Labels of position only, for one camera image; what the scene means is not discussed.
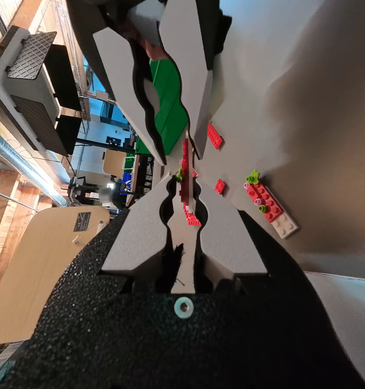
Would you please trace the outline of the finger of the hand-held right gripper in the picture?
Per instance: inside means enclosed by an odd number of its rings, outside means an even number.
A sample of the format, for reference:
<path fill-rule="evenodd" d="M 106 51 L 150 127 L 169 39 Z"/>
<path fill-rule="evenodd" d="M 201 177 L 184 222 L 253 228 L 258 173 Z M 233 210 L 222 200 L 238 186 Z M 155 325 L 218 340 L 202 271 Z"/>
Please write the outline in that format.
<path fill-rule="evenodd" d="M 189 136 L 198 158 L 202 159 L 213 71 L 206 65 L 196 1 L 167 1 L 160 21 L 160 39 L 178 70 L 180 100 L 189 118 Z"/>
<path fill-rule="evenodd" d="M 93 38 L 117 106 L 148 151 L 165 166 L 165 150 L 155 124 L 160 101 L 146 51 L 136 40 L 125 39 L 109 27 Z"/>

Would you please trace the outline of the person's right hand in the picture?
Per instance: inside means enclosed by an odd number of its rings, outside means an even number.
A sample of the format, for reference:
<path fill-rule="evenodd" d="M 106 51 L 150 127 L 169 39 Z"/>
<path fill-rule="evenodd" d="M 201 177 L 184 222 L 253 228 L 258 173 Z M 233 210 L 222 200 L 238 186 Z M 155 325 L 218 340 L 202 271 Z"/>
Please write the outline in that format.
<path fill-rule="evenodd" d="M 154 45 L 147 39 L 144 40 L 144 48 L 151 61 L 168 59 L 168 55 L 161 46 Z"/>

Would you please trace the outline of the wooden folding tabletop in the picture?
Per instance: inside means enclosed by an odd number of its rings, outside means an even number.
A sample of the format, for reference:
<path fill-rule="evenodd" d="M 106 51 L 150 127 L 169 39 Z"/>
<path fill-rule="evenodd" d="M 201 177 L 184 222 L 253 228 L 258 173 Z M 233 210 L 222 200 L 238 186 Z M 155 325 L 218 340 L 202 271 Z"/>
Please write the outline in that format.
<path fill-rule="evenodd" d="M 0 344 L 30 339 L 65 269 L 109 221 L 100 206 L 47 208 L 31 219 L 0 280 Z"/>

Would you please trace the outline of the red white lego strip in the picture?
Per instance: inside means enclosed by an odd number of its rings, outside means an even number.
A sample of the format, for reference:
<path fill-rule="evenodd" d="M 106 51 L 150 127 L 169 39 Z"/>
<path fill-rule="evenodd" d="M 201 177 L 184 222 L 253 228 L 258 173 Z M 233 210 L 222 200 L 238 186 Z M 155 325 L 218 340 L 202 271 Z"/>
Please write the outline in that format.
<path fill-rule="evenodd" d="M 258 211 L 265 217 L 281 239 L 286 239 L 299 229 L 291 216 L 282 208 L 273 194 L 261 182 L 260 173 L 253 170 L 243 185 Z"/>

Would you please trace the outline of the green lego baseplate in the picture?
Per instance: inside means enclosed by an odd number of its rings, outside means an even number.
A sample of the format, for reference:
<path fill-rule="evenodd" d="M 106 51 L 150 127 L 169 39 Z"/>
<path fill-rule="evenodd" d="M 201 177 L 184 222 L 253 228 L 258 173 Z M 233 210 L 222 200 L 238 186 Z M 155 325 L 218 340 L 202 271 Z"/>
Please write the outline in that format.
<path fill-rule="evenodd" d="M 188 116 L 180 103 L 180 76 L 175 65 L 170 60 L 150 61 L 150 68 L 160 103 L 155 125 L 167 156 L 185 132 Z"/>

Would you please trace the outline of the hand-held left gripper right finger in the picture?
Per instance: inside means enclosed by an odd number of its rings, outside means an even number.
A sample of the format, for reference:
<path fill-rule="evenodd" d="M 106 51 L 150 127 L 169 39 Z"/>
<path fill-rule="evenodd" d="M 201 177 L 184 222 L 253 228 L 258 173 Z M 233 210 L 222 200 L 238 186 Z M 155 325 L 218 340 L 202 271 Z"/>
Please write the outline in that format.
<path fill-rule="evenodd" d="M 266 276 L 268 270 L 236 207 L 195 180 L 195 289 L 215 289 L 221 280 Z"/>

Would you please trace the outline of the silver spiral duct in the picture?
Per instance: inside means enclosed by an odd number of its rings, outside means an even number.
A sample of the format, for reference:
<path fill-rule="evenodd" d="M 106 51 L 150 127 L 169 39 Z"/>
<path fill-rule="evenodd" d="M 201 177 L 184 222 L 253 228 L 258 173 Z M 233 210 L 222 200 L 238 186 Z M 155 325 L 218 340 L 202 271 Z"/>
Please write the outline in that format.
<path fill-rule="evenodd" d="M 51 198 L 59 207 L 67 207 L 65 198 L 43 176 L 25 160 L 5 139 L 0 135 L 0 158 L 11 165 L 20 174 L 24 175 L 45 195 Z"/>

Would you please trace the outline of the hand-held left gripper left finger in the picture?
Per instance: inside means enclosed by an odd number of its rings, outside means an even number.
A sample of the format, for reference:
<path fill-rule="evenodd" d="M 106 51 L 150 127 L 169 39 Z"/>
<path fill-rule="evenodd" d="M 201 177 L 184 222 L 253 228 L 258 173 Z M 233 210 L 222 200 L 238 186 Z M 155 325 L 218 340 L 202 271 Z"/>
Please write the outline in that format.
<path fill-rule="evenodd" d="M 168 221 L 174 214 L 175 175 L 166 175 L 128 210 L 104 261 L 102 274 L 124 276 L 170 293 L 177 280 L 184 245 L 173 244 Z"/>

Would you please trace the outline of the small wooden tabletop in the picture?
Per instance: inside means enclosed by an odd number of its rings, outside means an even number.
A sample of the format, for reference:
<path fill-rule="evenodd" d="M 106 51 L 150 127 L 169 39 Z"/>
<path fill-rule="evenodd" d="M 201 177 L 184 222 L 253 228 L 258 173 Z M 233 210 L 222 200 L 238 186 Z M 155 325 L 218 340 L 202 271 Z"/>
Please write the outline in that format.
<path fill-rule="evenodd" d="M 103 160 L 103 172 L 106 175 L 121 178 L 124 173 L 124 168 L 122 168 L 122 166 L 126 156 L 127 153 L 106 149 Z"/>

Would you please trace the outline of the red flat lego plate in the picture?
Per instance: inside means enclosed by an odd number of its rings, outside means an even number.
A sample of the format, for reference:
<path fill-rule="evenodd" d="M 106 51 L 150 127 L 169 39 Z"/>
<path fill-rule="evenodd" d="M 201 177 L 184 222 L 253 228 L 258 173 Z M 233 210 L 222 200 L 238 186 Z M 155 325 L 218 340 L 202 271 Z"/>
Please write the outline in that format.
<path fill-rule="evenodd" d="M 216 150 L 220 150 L 224 144 L 223 137 L 217 132 L 212 122 L 208 122 L 208 138 Z"/>

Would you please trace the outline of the grey ceiling air unit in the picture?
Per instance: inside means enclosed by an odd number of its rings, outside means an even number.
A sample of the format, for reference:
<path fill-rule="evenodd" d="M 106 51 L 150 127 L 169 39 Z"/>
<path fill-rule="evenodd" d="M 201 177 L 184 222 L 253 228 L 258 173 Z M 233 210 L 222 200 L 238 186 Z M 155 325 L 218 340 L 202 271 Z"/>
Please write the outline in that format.
<path fill-rule="evenodd" d="M 77 85 L 57 31 L 30 34 L 11 26 L 0 41 L 0 119 L 23 145 L 38 152 L 73 154 L 82 118 Z"/>

